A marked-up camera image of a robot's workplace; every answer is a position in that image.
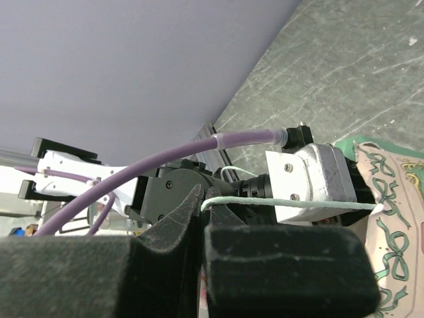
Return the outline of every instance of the green bow print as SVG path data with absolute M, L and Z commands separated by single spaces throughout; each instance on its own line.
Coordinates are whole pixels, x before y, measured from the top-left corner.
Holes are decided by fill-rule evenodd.
M 374 187 L 380 192 L 382 198 L 379 201 L 379 203 L 384 204 L 385 202 L 390 206 L 390 210 L 384 211 L 384 214 L 386 215 L 397 215 L 399 217 L 400 221 L 402 221 L 406 227 L 409 229 L 411 225 L 408 221 L 403 217 L 401 214 L 398 206 L 392 201 L 396 199 L 396 192 L 394 191 L 394 188 L 398 186 L 396 181 L 393 181 L 388 185 L 388 183 L 382 179 L 373 178 L 372 183 L 374 184 Z

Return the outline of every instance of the black connector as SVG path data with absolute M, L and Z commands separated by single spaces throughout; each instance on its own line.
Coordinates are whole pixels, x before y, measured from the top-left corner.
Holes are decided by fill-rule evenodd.
M 311 129 L 306 125 L 299 125 L 297 128 L 287 128 L 287 133 L 287 144 L 282 147 L 282 151 L 285 153 L 294 154 L 307 144 L 313 143 Z

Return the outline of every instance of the gray tile floor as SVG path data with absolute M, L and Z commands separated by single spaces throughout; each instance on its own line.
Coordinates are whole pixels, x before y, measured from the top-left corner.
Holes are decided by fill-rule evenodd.
M 316 142 L 366 134 L 424 151 L 423 110 L 424 1 L 303 0 L 215 127 L 304 121 Z M 229 156 L 262 173 L 267 148 Z

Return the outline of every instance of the white bracket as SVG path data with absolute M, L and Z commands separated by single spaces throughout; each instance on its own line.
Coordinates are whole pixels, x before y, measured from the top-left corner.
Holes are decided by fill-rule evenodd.
M 46 152 L 44 158 L 40 159 L 38 163 L 38 171 L 51 169 L 85 176 L 92 180 L 107 179 L 124 168 L 126 167 L 90 164 L 79 159 L 77 156 L 50 150 Z M 73 195 L 77 197 L 92 187 L 84 182 L 54 176 L 45 176 L 44 174 L 36 174 L 34 181 L 36 182 L 36 191 L 38 193 L 53 196 Z M 125 207 L 133 204 L 137 181 L 137 178 L 132 179 L 114 191 L 116 200 L 112 209 L 124 217 L 128 217 L 128 215 L 125 214 Z M 97 200 L 97 202 L 106 204 L 108 200 L 109 196 L 105 195 Z

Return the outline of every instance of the robotic arm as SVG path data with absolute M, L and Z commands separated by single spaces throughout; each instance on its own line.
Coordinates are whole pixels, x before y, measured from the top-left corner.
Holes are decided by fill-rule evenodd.
M 136 221 L 140 227 L 142 224 L 153 225 L 174 210 L 196 184 L 203 189 L 217 187 L 222 195 L 237 197 L 340 202 L 356 202 L 359 199 L 361 203 L 373 202 L 370 192 L 366 195 L 361 192 L 357 197 L 355 187 L 363 189 L 363 180 L 351 177 L 354 175 L 353 163 L 338 148 L 329 144 L 315 144 L 306 125 L 286 131 L 288 140 L 282 151 L 266 153 L 269 174 L 229 183 L 221 180 L 219 171 L 212 173 L 206 170 L 203 163 L 178 160 L 118 187 L 114 191 L 116 200 L 112 209 L 122 218 Z M 103 166 L 81 155 L 86 153 L 82 150 L 44 139 L 36 141 L 33 153 L 40 156 L 40 173 L 35 175 L 33 182 L 23 182 L 20 194 L 23 199 L 42 195 L 49 201 L 70 201 L 93 186 L 93 182 L 47 176 L 43 174 L 47 169 L 101 181 L 125 168 Z M 97 202 L 106 204 L 108 200 L 108 196 L 103 196 Z M 351 224 L 369 213 L 334 208 L 231 207 L 249 225 L 292 222 L 297 225 L 347 225 L 345 216 Z

